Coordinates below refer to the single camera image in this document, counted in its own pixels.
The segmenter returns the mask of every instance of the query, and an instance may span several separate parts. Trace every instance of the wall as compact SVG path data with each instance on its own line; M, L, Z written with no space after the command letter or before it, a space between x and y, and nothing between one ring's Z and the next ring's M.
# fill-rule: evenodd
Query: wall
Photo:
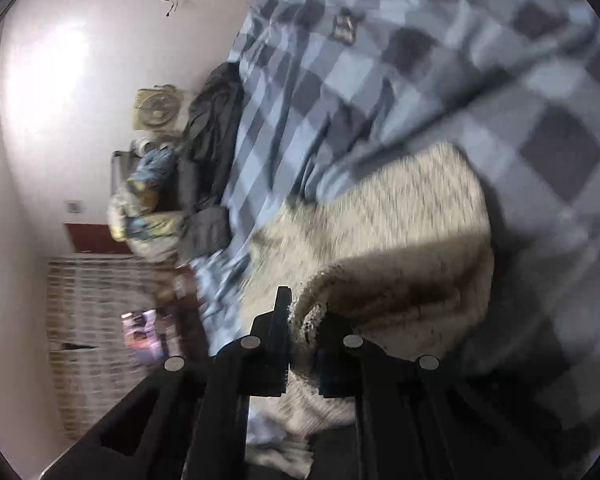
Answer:
M4 24L0 113L43 251L71 252L63 222L106 223L109 158L136 89L199 89L226 59L250 0L19 0ZM80 215L63 200L81 200Z
M46 354L45 308L45 265L0 131L0 450L24 479L67 445Z

